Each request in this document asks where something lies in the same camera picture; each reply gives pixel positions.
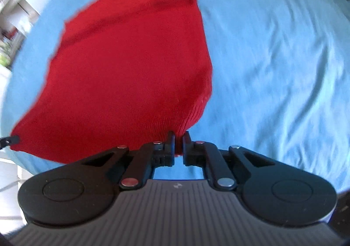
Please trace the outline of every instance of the blue bed sheet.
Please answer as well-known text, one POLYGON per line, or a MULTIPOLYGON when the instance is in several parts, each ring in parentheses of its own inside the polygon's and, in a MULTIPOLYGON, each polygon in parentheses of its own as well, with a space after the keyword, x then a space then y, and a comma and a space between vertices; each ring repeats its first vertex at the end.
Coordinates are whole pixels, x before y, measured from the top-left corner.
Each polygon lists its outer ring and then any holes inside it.
MULTIPOLYGON (((64 20, 92 1, 48 4, 13 66, 2 135, 37 99, 64 20)), ((192 139, 221 149, 239 144, 320 175, 337 191, 349 188, 349 1, 198 0, 198 5, 213 65, 213 93, 190 129, 192 139)), ((7 153, 33 174, 59 166, 7 153)), ((192 179, 202 172, 177 158, 176 167, 157 169, 155 177, 192 179)))

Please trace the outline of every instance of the silver rivet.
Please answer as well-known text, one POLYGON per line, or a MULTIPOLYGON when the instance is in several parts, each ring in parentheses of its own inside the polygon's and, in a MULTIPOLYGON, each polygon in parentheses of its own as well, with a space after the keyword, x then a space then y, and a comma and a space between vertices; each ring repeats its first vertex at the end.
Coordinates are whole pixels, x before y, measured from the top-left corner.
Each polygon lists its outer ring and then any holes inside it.
POLYGON ((217 181, 218 185, 220 185, 221 187, 232 187, 235 184, 235 181, 231 178, 220 178, 217 181))
POLYGON ((121 184, 125 187, 135 187, 139 181, 136 178, 125 178, 121 181, 121 184))

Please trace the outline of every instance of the blue fabric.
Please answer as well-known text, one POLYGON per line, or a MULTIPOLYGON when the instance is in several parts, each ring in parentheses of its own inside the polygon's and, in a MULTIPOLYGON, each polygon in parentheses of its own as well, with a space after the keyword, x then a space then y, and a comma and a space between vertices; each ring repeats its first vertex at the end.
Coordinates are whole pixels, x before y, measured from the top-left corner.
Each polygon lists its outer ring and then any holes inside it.
MULTIPOLYGON (((2 135, 37 99, 64 20, 92 1, 48 4, 14 64, 2 135)), ((221 149, 239 144, 318 174, 337 191, 349 188, 350 3, 198 0, 198 5, 213 64, 213 94, 190 129, 192 139, 221 149)), ((67 93, 74 91, 67 87, 67 93)), ((7 152, 33 174, 58 165, 7 152)), ((156 177, 202 177, 200 169, 181 166, 181 158, 176 162, 173 169, 157 170, 156 177)))

